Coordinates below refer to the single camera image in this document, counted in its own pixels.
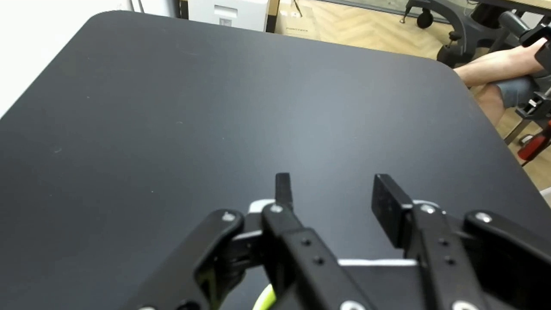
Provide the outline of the light green cup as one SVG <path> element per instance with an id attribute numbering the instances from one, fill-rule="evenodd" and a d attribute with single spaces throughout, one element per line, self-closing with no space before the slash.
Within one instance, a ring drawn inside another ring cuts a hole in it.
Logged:
<path id="1" fill-rule="evenodd" d="M 252 310 L 269 310 L 276 300 L 273 287 L 269 284 L 258 296 Z"/>

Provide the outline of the stand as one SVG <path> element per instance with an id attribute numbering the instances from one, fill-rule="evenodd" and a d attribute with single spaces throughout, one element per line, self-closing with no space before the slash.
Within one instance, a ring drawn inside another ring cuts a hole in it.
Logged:
<path id="1" fill-rule="evenodd" d="M 506 145 L 510 145 L 515 139 L 521 142 L 518 136 L 531 122 L 541 129 L 547 126 L 551 120 L 551 87 L 545 92 L 534 92 L 528 103 L 518 106 L 515 112 L 521 120 L 504 138 Z"/>

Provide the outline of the red and black clamp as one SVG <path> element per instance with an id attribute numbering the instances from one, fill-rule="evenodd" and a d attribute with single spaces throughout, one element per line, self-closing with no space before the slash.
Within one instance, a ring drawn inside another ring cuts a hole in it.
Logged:
<path id="1" fill-rule="evenodd" d="M 524 162 L 522 167 L 529 164 L 535 157 L 537 157 L 542 151 L 551 145 L 551 120 L 548 124 L 537 134 L 532 136 L 530 140 L 523 144 L 518 150 L 517 155 Z"/>

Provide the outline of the black office chair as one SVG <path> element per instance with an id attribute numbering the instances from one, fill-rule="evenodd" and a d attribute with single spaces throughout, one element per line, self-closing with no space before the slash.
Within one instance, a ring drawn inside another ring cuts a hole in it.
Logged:
<path id="1" fill-rule="evenodd" d="M 474 58 L 479 47 L 496 51 L 515 47 L 522 34 L 521 17 L 526 12 L 542 15 L 543 23 L 551 22 L 551 0 L 472 0 L 473 10 L 451 0 L 408 0 L 400 22 L 403 24 L 411 8 L 421 8 L 417 26 L 426 29 L 434 21 L 433 12 L 442 15 L 452 26 L 451 39 L 441 47 L 437 61 L 455 67 Z"/>

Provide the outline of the white cabinet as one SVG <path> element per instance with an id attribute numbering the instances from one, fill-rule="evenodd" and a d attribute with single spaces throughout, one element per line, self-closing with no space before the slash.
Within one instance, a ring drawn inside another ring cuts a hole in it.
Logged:
<path id="1" fill-rule="evenodd" d="M 189 20 L 264 32 L 269 0 L 187 0 Z"/>

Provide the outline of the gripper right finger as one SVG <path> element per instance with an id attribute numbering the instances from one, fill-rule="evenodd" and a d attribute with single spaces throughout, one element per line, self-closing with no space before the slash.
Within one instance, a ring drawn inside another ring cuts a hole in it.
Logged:
<path id="1" fill-rule="evenodd" d="M 462 220 L 376 174 L 371 208 L 421 269 L 429 310 L 551 310 L 551 242 L 488 210 Z"/>

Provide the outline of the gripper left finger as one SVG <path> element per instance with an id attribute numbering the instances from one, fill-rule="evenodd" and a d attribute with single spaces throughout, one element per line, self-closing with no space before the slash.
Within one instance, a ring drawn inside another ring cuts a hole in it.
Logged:
<path id="1" fill-rule="evenodd" d="M 376 310 L 315 230 L 299 221 L 289 173 L 276 175 L 274 198 L 257 215 L 211 212 L 125 310 L 220 310 L 246 270 L 257 266 L 272 285 L 272 310 Z"/>

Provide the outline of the hand controller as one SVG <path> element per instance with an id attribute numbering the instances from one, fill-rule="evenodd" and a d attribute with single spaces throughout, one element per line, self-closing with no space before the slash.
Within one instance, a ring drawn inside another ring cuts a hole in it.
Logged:
<path id="1" fill-rule="evenodd" d="M 542 38 L 545 39 L 545 43 L 535 52 L 535 60 L 551 73 L 551 25 L 540 24 L 526 31 L 519 38 L 519 42 L 523 47 L 531 47 Z"/>

